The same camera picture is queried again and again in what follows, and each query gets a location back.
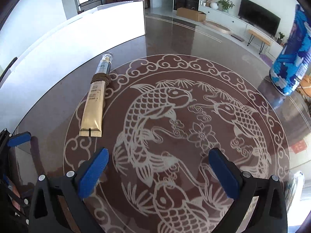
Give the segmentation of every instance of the blue patterned can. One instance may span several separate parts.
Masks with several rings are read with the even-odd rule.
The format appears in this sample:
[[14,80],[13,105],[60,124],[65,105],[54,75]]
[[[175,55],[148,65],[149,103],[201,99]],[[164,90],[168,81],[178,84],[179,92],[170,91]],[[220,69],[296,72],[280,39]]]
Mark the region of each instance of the blue patterned can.
[[283,95],[299,85],[311,61],[311,21],[300,5],[296,5],[294,25],[287,44],[270,69],[270,79]]

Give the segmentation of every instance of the white tv cabinet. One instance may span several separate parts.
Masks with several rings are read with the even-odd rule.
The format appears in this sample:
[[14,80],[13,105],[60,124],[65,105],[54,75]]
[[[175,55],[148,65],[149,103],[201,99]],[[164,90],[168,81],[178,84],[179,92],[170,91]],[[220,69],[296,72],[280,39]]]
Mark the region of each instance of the white tv cabinet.
[[[251,24],[233,16],[229,13],[215,10],[210,7],[206,6],[199,6],[199,11],[202,11],[206,14],[206,20],[213,21],[216,23],[219,23],[223,26],[228,27],[234,34],[242,37],[245,39],[246,43],[248,42],[250,38],[250,34],[248,33],[248,30],[251,29],[255,32],[257,32],[259,35],[262,35],[267,40],[271,41],[271,46],[265,47],[263,50],[263,53],[267,55],[272,61],[275,61],[276,58],[281,53],[283,47],[280,46],[274,39],[272,39],[269,35],[266,33],[260,31],[256,27],[252,26]],[[255,38],[251,42],[252,46],[255,46],[256,48],[260,49],[261,41],[257,38]]]

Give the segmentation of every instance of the wooden bench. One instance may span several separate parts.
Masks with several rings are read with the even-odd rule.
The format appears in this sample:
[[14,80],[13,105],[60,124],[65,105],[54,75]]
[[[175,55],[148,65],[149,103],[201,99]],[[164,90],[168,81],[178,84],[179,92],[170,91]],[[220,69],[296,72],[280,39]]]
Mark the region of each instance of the wooden bench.
[[268,45],[268,46],[271,46],[271,42],[269,40],[267,40],[266,38],[264,38],[263,36],[259,35],[257,32],[249,29],[248,33],[251,34],[251,37],[250,37],[250,39],[248,41],[247,46],[250,45],[250,43],[253,41],[253,39],[255,37],[258,38],[261,41],[261,46],[260,46],[259,54],[261,54],[261,52],[263,51],[263,48],[264,48],[265,44]]

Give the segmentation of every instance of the cardboard box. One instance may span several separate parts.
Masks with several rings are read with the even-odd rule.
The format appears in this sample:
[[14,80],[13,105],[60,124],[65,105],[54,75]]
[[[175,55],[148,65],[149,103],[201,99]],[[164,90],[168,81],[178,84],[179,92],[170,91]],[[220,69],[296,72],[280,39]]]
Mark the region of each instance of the cardboard box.
[[179,17],[185,17],[197,22],[203,22],[206,19],[206,14],[197,11],[197,10],[191,10],[191,9],[186,9],[186,8],[178,8],[177,9],[177,16]]

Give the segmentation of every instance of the white vase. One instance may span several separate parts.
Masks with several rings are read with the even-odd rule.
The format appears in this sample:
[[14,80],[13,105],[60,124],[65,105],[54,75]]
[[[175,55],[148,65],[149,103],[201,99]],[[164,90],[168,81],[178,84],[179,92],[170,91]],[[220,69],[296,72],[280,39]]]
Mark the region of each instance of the white vase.
[[217,3],[215,3],[215,2],[212,2],[212,3],[210,4],[210,6],[211,6],[212,9],[215,9],[215,10],[218,9],[218,5],[217,5]]

